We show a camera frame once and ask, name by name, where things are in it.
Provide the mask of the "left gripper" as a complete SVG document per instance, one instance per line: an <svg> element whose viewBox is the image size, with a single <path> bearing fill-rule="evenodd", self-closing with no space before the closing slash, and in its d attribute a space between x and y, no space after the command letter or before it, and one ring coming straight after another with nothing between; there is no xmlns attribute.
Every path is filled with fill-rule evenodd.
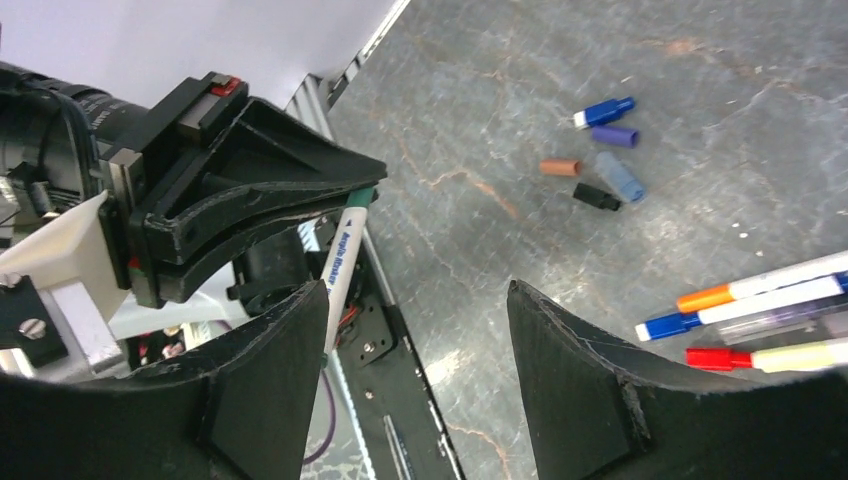
<svg viewBox="0 0 848 480"><path fill-rule="evenodd" d="M117 285L160 308L377 185L387 166L249 99L234 76L187 78L145 108L3 63L1 172L33 214L106 193L100 219Z"/></svg>

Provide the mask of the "green capped marker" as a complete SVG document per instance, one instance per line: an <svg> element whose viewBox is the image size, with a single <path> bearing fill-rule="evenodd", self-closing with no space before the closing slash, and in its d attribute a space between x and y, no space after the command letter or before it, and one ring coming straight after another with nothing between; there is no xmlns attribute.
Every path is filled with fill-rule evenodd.
<svg viewBox="0 0 848 480"><path fill-rule="evenodd" d="M347 199L330 245L322 270L329 301L323 361L326 362L335 347L336 336L353 271L358 258L365 230L369 205L374 198L374 188L368 187L352 192Z"/></svg>

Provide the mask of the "blue capped marker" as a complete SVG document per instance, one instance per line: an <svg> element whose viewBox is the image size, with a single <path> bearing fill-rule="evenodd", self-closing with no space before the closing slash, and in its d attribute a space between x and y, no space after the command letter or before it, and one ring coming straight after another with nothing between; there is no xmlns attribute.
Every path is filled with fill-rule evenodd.
<svg viewBox="0 0 848 480"><path fill-rule="evenodd" d="M661 316L640 323L634 329L640 341L657 340L679 335L702 325L835 297L846 292L847 272L844 271L693 313Z"/></svg>

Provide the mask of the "brown cap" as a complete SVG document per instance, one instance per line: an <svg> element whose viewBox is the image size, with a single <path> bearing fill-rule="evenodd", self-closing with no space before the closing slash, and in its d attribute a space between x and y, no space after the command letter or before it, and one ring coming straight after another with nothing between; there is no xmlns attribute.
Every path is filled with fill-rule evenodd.
<svg viewBox="0 0 848 480"><path fill-rule="evenodd" d="M547 158L539 163L539 171L544 175L559 177L578 177L582 162L568 158Z"/></svg>

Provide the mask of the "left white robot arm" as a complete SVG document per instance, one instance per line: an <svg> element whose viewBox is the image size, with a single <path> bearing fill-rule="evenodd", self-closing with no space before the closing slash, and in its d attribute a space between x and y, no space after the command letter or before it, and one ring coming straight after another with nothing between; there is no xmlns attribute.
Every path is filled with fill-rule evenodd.
<svg viewBox="0 0 848 480"><path fill-rule="evenodd" d="M220 267L258 314L310 279L298 226L371 197L386 165L327 140L241 79L183 80L154 107L1 67L1 177L36 232L85 205L98 279L140 305L183 303Z"/></svg>

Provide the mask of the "light blue cap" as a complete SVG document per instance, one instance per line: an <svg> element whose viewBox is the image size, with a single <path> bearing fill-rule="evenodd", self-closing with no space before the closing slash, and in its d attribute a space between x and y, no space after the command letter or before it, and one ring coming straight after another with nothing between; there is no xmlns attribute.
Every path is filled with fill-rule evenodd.
<svg viewBox="0 0 848 480"><path fill-rule="evenodd" d="M646 196L639 180L612 153L599 152L594 159L594 170L598 177L623 201L638 203Z"/></svg>

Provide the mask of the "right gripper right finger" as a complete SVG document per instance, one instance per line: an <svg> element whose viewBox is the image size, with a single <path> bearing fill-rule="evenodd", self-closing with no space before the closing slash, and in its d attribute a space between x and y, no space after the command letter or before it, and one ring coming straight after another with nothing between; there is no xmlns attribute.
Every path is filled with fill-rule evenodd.
<svg viewBox="0 0 848 480"><path fill-rule="evenodd" d="M542 479L843 479L847 378L771 386L696 370L515 280L507 310Z"/></svg>

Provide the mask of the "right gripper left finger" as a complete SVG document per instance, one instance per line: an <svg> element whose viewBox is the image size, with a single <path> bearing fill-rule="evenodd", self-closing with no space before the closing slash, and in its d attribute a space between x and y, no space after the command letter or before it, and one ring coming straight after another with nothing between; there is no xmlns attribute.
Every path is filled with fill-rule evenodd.
<svg viewBox="0 0 848 480"><path fill-rule="evenodd" d="M296 479L322 367L325 285L116 379L1 378L5 479Z"/></svg>

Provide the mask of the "purple cap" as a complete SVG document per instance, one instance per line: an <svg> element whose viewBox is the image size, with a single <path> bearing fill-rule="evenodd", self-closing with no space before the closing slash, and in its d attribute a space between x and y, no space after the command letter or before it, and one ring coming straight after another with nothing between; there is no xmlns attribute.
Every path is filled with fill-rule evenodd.
<svg viewBox="0 0 848 480"><path fill-rule="evenodd" d="M600 125L591 128L590 132L596 142L629 149L635 148L640 138L638 130L626 127Z"/></svg>

